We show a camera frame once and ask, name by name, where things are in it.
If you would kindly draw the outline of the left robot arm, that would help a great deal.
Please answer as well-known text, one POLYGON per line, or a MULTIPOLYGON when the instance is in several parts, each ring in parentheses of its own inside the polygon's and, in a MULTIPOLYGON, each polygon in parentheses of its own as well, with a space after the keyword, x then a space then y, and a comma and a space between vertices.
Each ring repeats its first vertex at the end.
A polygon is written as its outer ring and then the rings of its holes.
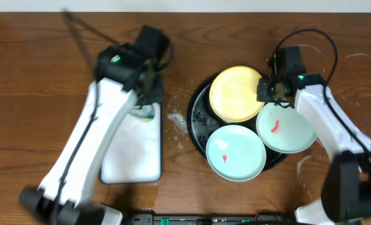
POLYGON ((94 203, 96 181, 154 182, 161 175, 164 86, 161 71, 174 48, 145 25, 132 44, 112 42, 91 65, 93 82, 58 160, 38 187, 20 194, 43 224, 120 224, 123 213, 94 203))

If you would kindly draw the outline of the green sponge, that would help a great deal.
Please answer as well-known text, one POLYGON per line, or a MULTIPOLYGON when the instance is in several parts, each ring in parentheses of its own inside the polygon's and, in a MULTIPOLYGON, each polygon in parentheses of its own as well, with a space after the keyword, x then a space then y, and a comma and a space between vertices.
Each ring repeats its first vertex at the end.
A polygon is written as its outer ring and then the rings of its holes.
POLYGON ((158 74, 152 83, 152 88, 149 93, 142 96, 136 105, 130 111, 132 116, 151 121, 158 115, 154 104, 160 106, 164 102, 164 86, 162 77, 158 74))

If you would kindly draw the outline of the light green plate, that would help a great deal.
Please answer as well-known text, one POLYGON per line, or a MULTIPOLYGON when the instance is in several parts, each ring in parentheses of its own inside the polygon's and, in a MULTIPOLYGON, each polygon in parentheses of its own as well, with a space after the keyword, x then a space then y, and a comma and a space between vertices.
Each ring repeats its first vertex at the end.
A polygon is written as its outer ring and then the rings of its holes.
POLYGON ((244 182, 263 171, 267 154, 264 143, 255 132, 240 125, 228 125, 209 137, 206 158, 220 177, 244 182))
POLYGON ((306 150, 317 137, 314 129, 294 108, 282 108, 274 103, 267 103, 260 110, 256 129, 264 144, 285 154, 306 150))

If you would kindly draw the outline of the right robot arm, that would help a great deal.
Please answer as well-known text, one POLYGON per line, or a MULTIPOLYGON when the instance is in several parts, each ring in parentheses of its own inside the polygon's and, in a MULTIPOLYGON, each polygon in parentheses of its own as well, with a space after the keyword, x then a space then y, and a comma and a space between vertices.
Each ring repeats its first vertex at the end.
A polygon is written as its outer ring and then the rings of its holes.
POLYGON ((276 49, 258 101, 294 108, 313 127, 331 161, 320 199, 295 210, 302 224, 348 224, 371 218, 371 139, 333 98, 323 77, 307 73, 297 46, 276 49))

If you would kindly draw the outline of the light green plate front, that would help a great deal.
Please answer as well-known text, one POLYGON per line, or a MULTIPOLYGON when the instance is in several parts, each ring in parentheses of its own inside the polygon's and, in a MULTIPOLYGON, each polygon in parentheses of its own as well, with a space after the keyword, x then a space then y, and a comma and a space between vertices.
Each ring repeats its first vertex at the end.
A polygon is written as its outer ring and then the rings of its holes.
POLYGON ((209 137, 206 158, 220 177, 244 182, 263 171, 267 154, 264 143, 255 132, 240 125, 228 125, 209 137))

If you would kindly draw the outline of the yellow plate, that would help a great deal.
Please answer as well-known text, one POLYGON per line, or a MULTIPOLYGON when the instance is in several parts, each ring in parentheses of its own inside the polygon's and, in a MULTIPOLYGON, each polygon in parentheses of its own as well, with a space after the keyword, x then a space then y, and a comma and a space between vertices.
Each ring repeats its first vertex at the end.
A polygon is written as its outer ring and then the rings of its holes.
POLYGON ((247 66, 225 69, 210 86, 209 103, 221 120, 241 123, 256 116, 264 103, 257 100, 261 74, 247 66))

